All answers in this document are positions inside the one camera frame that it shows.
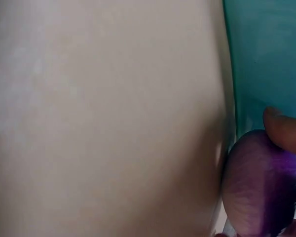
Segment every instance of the fingertip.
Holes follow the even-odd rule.
[[[275,107],[267,107],[263,112],[263,123],[274,144],[296,154],[296,118],[282,115]]]

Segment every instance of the purple rounded object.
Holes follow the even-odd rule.
[[[222,199],[240,236],[278,236],[295,214],[296,155],[274,145],[264,130],[246,133],[230,151]]]

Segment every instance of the teal wall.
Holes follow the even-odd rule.
[[[225,0],[237,135],[263,128],[267,105],[296,117],[296,0]]]

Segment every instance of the skin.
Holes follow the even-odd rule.
[[[274,144],[296,154],[296,118],[283,115],[277,108],[268,107],[263,113],[263,122],[266,133]],[[228,236],[217,234],[215,237]],[[296,237],[296,220],[281,237]]]

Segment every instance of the hand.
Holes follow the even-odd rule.
[[[273,107],[263,113],[263,122],[267,135],[274,144],[296,154],[296,118],[290,118]],[[228,237],[218,234],[215,237]],[[285,230],[281,237],[296,237],[296,220]]]

